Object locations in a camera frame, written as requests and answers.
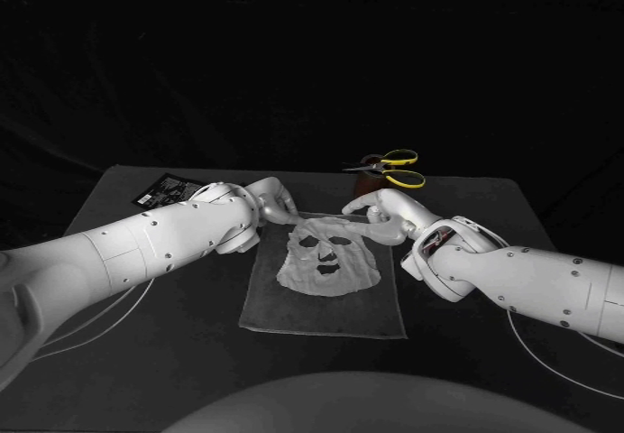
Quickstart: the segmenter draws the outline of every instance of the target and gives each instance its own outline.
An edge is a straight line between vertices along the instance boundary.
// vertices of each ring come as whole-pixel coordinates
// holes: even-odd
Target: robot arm
[[[245,252],[266,221],[295,224],[279,180],[214,183],[186,202],[0,253],[0,390],[64,320],[137,284],[217,253]]]
[[[373,224],[346,225],[382,244],[415,240],[402,260],[410,275],[456,302],[478,288],[504,309],[624,343],[624,268],[508,246],[467,218],[441,219],[402,192],[382,189],[344,208],[370,206]]]

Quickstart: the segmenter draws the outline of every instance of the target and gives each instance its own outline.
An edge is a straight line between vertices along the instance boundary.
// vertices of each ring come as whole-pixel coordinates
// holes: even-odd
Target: black backdrop
[[[113,164],[514,179],[615,263],[621,2],[0,2],[0,247],[62,235]]]

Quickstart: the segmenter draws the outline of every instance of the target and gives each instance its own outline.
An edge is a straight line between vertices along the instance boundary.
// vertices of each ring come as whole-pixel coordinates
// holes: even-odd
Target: table
[[[250,183],[275,176],[302,211],[338,213],[351,199],[350,174],[113,166],[66,234],[137,214],[129,202],[165,172],[204,183]],[[406,194],[436,215],[477,221],[510,244],[553,250],[511,180],[428,177],[425,188]],[[155,280],[138,308],[101,339],[26,368],[0,393],[0,429],[160,431],[243,388],[304,373],[348,370],[461,382],[596,431],[619,431],[624,402],[575,387],[539,366],[511,335],[505,312],[477,290],[459,303],[436,297],[399,266],[409,247],[405,242],[392,248],[407,340],[275,335],[239,328],[256,248],[213,253]]]

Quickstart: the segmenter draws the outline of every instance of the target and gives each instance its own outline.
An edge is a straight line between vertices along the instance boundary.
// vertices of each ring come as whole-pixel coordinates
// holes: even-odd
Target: sheet mask
[[[364,239],[333,216],[305,219],[288,234],[288,256],[276,273],[279,284],[315,296],[341,296],[373,287],[380,280]]]

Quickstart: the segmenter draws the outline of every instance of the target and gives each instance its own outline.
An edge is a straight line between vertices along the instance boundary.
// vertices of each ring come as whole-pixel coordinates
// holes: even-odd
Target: yellow scissors handle
[[[420,180],[420,182],[416,183],[416,184],[412,184],[412,183],[403,183],[402,181],[396,180],[396,179],[392,177],[392,174],[393,174],[393,173],[400,173],[402,175],[405,175],[405,176],[407,176],[407,177],[410,177],[410,178],[418,178],[418,179]],[[387,180],[389,180],[394,185],[397,185],[399,187],[415,189],[415,188],[422,188],[422,187],[425,186],[425,177],[423,177],[419,173],[416,173],[415,171],[409,171],[409,170],[384,170],[384,171],[382,172],[382,174],[383,174],[383,176],[386,176],[386,179],[387,179]]]
[[[403,158],[400,160],[393,160],[392,156],[402,156]],[[410,151],[409,149],[397,149],[396,151],[387,152],[383,157],[380,162],[387,163],[389,165],[407,165],[407,164],[413,164],[416,162],[418,159],[418,154]]]

